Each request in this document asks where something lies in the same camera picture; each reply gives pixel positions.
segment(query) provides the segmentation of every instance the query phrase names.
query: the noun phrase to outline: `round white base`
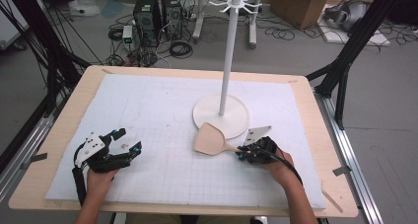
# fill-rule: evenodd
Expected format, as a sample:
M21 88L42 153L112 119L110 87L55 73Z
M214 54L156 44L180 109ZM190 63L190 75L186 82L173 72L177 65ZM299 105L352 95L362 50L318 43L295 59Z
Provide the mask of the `round white base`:
M193 109L193 119L197 127L208 122L221 130L226 139L243 134L249 126L249 112L243 102L233 96L227 96L225 112L219 116L221 95L202 98Z

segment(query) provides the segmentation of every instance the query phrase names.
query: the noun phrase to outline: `white paper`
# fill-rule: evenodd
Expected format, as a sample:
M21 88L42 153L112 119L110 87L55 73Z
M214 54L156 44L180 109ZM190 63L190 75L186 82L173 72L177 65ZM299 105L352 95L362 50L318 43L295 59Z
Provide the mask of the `white paper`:
M77 200L71 173L75 150L92 131L106 135L124 127L126 135L110 144L110 154L125 153L122 144L138 141L143 150L115 176L108 201L287 207L283 189L264 169L239 161L233 152L209 156L193 150L198 131L193 107L205 96L220 94L221 86L220 80L106 75L46 198ZM250 128L272 125L266 135L292 154L312 207L325 208L292 88L231 81L229 95L246 104ZM228 142L240 146L245 137Z

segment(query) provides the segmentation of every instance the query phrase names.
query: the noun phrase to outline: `computer tower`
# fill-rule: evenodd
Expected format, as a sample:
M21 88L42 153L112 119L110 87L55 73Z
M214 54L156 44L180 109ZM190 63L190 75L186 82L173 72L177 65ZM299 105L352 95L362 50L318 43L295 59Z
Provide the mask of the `computer tower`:
M140 45L143 47L157 47L158 35L162 28L161 14L158 0L137 0L133 9Z
M161 0L161 5L167 39L181 39L183 17L179 0Z

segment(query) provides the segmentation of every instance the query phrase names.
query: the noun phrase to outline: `person's right arm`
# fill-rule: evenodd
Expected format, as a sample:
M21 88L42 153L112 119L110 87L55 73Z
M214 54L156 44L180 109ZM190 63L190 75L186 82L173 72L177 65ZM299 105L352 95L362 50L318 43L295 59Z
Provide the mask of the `person's right arm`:
M285 158L293 165L292 156L279 151L277 156ZM304 187L296 175L281 162L273 162L264 165L274 180L279 183L286 192L289 205L290 223L292 224L316 224L314 211L308 201Z

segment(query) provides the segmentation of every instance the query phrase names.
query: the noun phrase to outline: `table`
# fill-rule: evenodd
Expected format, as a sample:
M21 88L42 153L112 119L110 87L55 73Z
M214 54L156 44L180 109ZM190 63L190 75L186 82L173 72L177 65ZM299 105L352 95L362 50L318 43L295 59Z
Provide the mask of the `table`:
M106 74L145 75L159 77L188 77L201 79L222 79L222 72L194 71L153 68L130 68L91 66L83 75L73 95L53 125L38 154L47 153L46 160L31 164L20 184L12 195L9 205L16 209L37 210L78 210L77 201L46 200L50 183L58 168L62 153L72 139L81 118ZM254 73L231 73L231 80L255 82L286 83L292 87L299 113L304 125L313 160L320 179L321 189L326 200L326 208L315 212L317 217L355 217L358 208L353 194L344 176L336 177L332 170L341 165L332 141L316 104L311 86L303 76L269 75ZM103 211L146 212L206 215L264 215L288 216L284 209L225 207L203 205L169 205L143 203L110 203L103 206Z

